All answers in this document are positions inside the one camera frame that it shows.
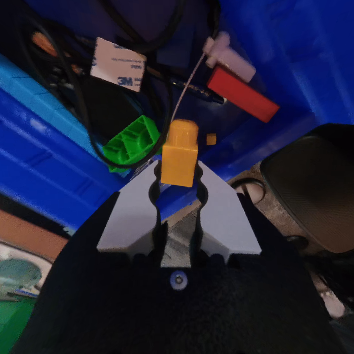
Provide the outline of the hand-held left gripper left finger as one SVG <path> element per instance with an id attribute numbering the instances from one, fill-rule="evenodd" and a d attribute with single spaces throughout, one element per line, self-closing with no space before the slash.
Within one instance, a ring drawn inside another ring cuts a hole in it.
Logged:
<path id="1" fill-rule="evenodd" d="M 156 205 L 160 196 L 162 162 L 154 161 L 120 191 L 109 216 L 97 250 L 128 256 L 163 256 L 167 228 Z"/>

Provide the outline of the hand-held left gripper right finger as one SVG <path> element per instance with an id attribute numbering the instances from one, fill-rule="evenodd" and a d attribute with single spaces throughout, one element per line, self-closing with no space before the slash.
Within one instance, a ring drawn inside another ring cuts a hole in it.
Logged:
<path id="1" fill-rule="evenodd" d="M 260 255 L 261 247 L 237 192 L 201 161 L 197 162 L 195 176 L 201 207 L 190 241 L 190 256 L 200 251 L 207 256 Z"/>

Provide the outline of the orange toy block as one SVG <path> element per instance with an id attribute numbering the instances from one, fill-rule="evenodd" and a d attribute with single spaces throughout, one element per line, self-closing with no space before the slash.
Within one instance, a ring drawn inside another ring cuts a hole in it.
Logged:
<path id="1" fill-rule="evenodd" d="M 192 187 L 198 155 L 198 126 L 195 122 L 175 119 L 162 147 L 161 183 Z"/>

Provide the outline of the blue storage bin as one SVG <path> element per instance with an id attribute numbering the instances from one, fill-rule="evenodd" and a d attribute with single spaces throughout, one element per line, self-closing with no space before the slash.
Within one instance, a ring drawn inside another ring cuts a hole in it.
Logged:
<path id="1" fill-rule="evenodd" d="M 353 1 L 219 2 L 219 29 L 256 68 L 250 85 L 280 110 L 262 123 L 231 103 L 186 95 L 178 113 L 198 124 L 208 167 L 228 180 L 317 126 L 353 125 Z M 31 19 L 54 21 L 83 40 L 126 36 L 99 1 L 1 1 L 1 54 L 30 77 L 21 46 Z M 216 145 L 206 145 L 208 133 Z M 2 89 L 0 145 L 1 194 L 74 229 L 131 175 L 109 172 Z"/>

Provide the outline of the bright green plastic block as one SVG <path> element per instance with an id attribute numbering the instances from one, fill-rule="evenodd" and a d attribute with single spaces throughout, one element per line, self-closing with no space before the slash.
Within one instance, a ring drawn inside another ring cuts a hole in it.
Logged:
<path id="1" fill-rule="evenodd" d="M 103 146 L 106 158 L 119 165 L 130 165 L 144 158 L 160 137 L 155 122 L 140 116 Z"/>

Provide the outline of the red rectangular block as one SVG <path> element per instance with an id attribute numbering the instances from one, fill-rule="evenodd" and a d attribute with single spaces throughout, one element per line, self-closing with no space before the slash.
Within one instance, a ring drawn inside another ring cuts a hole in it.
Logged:
<path id="1" fill-rule="evenodd" d="M 279 105 L 221 66 L 213 69 L 207 87 L 264 123 L 268 123 L 280 109 Z"/>

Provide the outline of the black pen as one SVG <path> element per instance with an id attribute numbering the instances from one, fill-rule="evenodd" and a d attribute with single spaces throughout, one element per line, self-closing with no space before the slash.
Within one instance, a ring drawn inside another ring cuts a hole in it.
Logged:
<path id="1" fill-rule="evenodd" d="M 159 79 L 160 81 L 162 81 L 163 77 L 160 70 L 147 66 L 146 71 L 151 74 L 152 77 L 154 77 L 155 79 Z M 180 92 L 184 90 L 187 84 L 187 80 L 178 75 L 167 74 L 167 79 L 170 86 L 178 89 Z M 225 103 L 225 99 L 222 96 L 209 90 L 206 85 L 199 83 L 191 82 L 186 89 L 186 94 L 192 95 L 200 100 L 209 103 L 217 103 L 220 105 Z"/>

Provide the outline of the white adhesive pad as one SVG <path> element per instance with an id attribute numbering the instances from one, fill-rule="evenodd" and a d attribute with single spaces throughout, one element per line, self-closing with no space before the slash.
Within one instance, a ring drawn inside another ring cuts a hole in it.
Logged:
<path id="1" fill-rule="evenodd" d="M 140 92 L 146 56 L 97 37 L 90 75 L 133 92 Z"/>

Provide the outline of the light blue segmented bar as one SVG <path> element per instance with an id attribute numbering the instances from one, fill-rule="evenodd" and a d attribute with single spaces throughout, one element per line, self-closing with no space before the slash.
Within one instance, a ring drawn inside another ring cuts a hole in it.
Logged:
<path id="1" fill-rule="evenodd" d="M 51 124 L 86 152 L 99 158 L 91 146 L 84 126 L 49 91 L 8 58 L 0 55 L 1 89 Z"/>

